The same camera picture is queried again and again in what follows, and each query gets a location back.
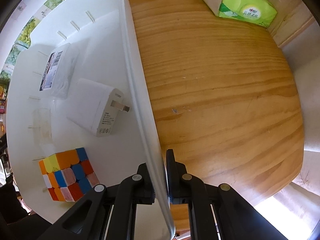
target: white sticker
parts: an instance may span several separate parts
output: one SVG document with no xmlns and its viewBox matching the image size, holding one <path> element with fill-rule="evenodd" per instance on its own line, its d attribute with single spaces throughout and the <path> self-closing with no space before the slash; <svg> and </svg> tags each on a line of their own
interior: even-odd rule
<svg viewBox="0 0 320 240">
<path fill-rule="evenodd" d="M 19 5 L 15 8 L 13 13 L 11 14 L 10 18 L 16 21 L 20 16 L 20 14 L 22 13 L 22 11 L 26 8 L 26 6 L 27 5 L 23 1 L 19 3 Z"/>
<path fill-rule="evenodd" d="M 62 53 L 63 51 L 56 51 L 50 55 L 42 77 L 40 91 L 51 89 Z"/>
<path fill-rule="evenodd" d="M 34 17 L 38 18 L 40 21 L 44 19 L 52 10 L 49 9 L 47 6 L 43 5 L 37 10 L 37 12 L 33 15 Z"/>
<path fill-rule="evenodd" d="M 11 64 L 4 64 L 2 70 L 10 75 L 12 75 L 12 72 L 13 72 L 13 69 L 14 69 L 14 65 L 11 65 Z"/>
<path fill-rule="evenodd" d="M 232 11 L 227 11 L 227 12 L 223 12 L 225 15 L 229 16 L 229 17 L 233 17 L 233 16 L 238 16 L 237 13 L 234 13 Z"/>
<path fill-rule="evenodd" d="M 244 9 L 242 14 L 249 19 L 259 19 L 261 17 L 261 12 L 253 6 Z"/>
</svg>

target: product label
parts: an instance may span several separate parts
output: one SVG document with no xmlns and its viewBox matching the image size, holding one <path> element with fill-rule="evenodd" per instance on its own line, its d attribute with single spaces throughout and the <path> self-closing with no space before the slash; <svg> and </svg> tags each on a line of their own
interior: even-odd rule
<svg viewBox="0 0 320 240">
<path fill-rule="evenodd" d="M 43 5 L 39 8 L 39 10 L 33 15 L 34 17 L 38 18 L 40 21 L 44 19 L 52 10 L 49 9 L 47 6 Z"/>
<path fill-rule="evenodd" d="M 5 100 L 0 100 L 0 114 L 4 114 Z"/>
<path fill-rule="evenodd" d="M 62 53 L 63 51 L 56 51 L 50 55 L 49 61 L 42 77 L 40 91 L 49 90 L 52 88 L 52 83 L 57 72 Z"/>
<path fill-rule="evenodd" d="M 261 12 L 255 7 L 248 7 L 242 11 L 243 16 L 250 19 L 259 19 Z"/>
<path fill-rule="evenodd" d="M 115 121 L 115 119 L 113 117 L 111 117 L 111 115 L 108 112 L 105 112 L 103 115 L 103 119 L 101 124 L 103 125 L 107 125 L 107 127 L 112 127 L 113 122 Z M 99 130 L 99 133 L 110 133 L 111 129 L 108 128 L 101 128 Z"/>
<path fill-rule="evenodd" d="M 12 75 L 13 69 L 14 69 L 14 65 L 4 64 L 2 71 L 8 73 L 9 75 Z"/>
</svg>

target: power adapter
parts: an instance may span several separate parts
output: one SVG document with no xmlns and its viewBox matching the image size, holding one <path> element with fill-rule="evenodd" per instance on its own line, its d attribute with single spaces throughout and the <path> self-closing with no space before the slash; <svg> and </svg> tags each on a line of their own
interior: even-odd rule
<svg viewBox="0 0 320 240">
<path fill-rule="evenodd" d="M 67 118 L 94 136 L 107 136 L 119 110 L 130 109 L 123 97 L 119 89 L 81 78 L 68 97 Z"/>
</svg>

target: wood grain surface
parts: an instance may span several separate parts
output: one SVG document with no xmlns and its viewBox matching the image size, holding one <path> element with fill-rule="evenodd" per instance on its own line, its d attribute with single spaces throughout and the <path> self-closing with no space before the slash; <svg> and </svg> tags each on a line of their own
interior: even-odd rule
<svg viewBox="0 0 320 240">
<path fill-rule="evenodd" d="M 232 185 L 252 205 L 299 173 L 296 85 L 269 32 L 217 18 L 202 0 L 129 0 L 163 154 L 204 182 Z M 172 206 L 177 230 L 189 228 Z"/>
<path fill-rule="evenodd" d="M 278 47 L 282 48 L 315 22 L 302 0 L 269 0 L 277 10 L 268 28 Z"/>
</svg>

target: wall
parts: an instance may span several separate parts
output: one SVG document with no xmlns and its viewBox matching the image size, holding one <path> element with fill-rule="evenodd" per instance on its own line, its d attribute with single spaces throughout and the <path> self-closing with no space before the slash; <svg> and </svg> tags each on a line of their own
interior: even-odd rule
<svg viewBox="0 0 320 240">
<path fill-rule="evenodd" d="M 320 27 L 314 22 L 283 47 L 300 97 L 305 130 L 302 169 L 293 180 L 320 195 Z"/>
<path fill-rule="evenodd" d="M 314 22 L 283 47 L 292 69 L 305 129 L 305 150 L 320 152 L 320 27 Z"/>
<path fill-rule="evenodd" d="M 279 47 L 283 47 L 315 22 L 302 0 L 269 0 L 278 14 L 268 28 Z"/>
<path fill-rule="evenodd" d="M 17 9 L 11 15 L 8 22 L 0 33 L 0 72 L 4 65 L 7 56 L 12 48 L 12 45 L 19 36 L 21 30 L 34 15 L 34 13 L 46 2 L 47 0 L 22 0 L 20 4 L 25 6 L 23 11 L 17 16 Z"/>
</svg>

